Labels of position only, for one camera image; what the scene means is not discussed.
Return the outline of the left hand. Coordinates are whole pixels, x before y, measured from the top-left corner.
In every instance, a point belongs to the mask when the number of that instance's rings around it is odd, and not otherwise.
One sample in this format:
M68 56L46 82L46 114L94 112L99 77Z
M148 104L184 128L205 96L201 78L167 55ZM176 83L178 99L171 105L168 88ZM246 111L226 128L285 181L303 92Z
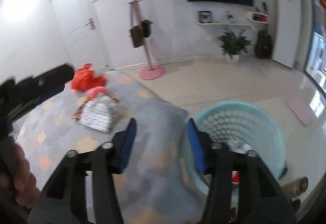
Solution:
M14 144L14 153L17 161L17 170L13 177L17 191L15 199L20 206L31 209L40 195L40 190L36 187L36 178L30 171L30 164L20 145Z

